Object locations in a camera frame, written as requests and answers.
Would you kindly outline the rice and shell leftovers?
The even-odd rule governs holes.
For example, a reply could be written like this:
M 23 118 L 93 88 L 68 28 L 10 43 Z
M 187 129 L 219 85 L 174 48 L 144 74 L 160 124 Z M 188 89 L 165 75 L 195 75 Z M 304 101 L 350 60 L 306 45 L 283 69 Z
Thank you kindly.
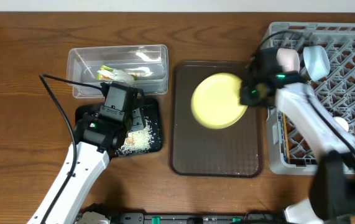
M 141 131 L 128 133 L 124 144 L 116 152 L 117 156 L 145 154 L 150 151 L 151 145 L 155 142 L 155 132 L 149 118 L 147 116 L 144 118 L 146 127 Z

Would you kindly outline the pink bowl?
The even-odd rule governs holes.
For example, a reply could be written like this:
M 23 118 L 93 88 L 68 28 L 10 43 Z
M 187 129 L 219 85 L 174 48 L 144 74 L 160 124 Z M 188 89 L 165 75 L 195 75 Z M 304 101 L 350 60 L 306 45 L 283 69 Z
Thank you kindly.
M 276 57 L 283 72 L 300 71 L 300 59 L 296 50 L 279 48 Z

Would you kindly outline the wooden chopstick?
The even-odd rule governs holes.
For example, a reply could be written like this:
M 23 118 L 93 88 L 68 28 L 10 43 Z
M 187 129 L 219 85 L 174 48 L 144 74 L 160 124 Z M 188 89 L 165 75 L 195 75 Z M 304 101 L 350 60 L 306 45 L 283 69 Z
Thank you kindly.
M 285 140 L 285 148 L 286 148 L 286 158 L 287 163 L 290 163 L 290 150 L 288 146 L 288 131 L 287 131 L 287 118 L 286 115 L 282 113 L 282 121 L 284 126 L 284 140 Z

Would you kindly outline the light blue bowl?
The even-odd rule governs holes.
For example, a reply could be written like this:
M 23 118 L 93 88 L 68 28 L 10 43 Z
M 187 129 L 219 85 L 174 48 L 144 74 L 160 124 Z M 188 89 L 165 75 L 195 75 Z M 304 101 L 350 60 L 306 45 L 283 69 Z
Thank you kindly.
M 330 61 L 326 50 L 320 46 L 305 47 L 303 49 L 305 68 L 312 81 L 316 82 L 330 73 Z

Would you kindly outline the yellow plate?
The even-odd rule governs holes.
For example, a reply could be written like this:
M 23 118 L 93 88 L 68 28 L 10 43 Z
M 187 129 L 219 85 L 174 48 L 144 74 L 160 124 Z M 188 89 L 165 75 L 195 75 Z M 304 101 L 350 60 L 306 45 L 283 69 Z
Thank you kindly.
M 232 73 L 205 78 L 191 97 L 194 118 L 209 129 L 223 129 L 236 123 L 247 110 L 240 104 L 242 79 Z

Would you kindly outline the white cup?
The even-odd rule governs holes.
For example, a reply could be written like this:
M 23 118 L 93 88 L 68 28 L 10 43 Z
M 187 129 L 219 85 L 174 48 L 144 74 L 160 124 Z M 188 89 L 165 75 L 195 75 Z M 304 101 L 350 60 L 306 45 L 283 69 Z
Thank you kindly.
M 344 118 L 339 117 L 339 116 L 335 116 L 335 117 L 334 117 L 334 120 L 335 120 L 346 132 L 349 131 L 349 124 L 348 124 L 348 122 L 347 122 Z

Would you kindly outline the green snack wrapper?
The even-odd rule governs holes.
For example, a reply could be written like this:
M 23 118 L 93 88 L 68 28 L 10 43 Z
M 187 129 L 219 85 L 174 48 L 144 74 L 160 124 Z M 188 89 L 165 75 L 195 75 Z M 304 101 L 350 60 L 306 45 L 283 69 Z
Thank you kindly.
M 114 69 L 107 67 L 105 65 L 100 66 L 100 69 L 97 71 L 97 80 L 113 80 L 115 74 L 113 73 Z

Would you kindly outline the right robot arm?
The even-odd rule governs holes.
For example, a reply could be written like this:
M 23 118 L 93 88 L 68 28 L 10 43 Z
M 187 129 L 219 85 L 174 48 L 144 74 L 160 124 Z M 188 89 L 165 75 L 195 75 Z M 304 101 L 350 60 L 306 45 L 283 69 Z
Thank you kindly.
M 309 145 L 318 168 L 308 198 L 287 207 L 288 223 L 328 223 L 355 214 L 355 137 L 319 102 L 296 71 L 285 72 L 277 50 L 256 50 L 247 65 L 240 103 L 273 106 L 285 114 Z

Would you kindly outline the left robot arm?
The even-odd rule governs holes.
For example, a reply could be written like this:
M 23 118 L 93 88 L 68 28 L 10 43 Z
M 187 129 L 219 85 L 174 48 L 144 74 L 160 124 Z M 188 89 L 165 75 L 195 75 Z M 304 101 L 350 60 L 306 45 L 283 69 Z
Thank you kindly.
M 90 188 L 137 123 L 144 92 L 124 83 L 103 83 L 105 102 L 70 126 L 72 138 L 60 172 L 30 223 L 73 223 Z

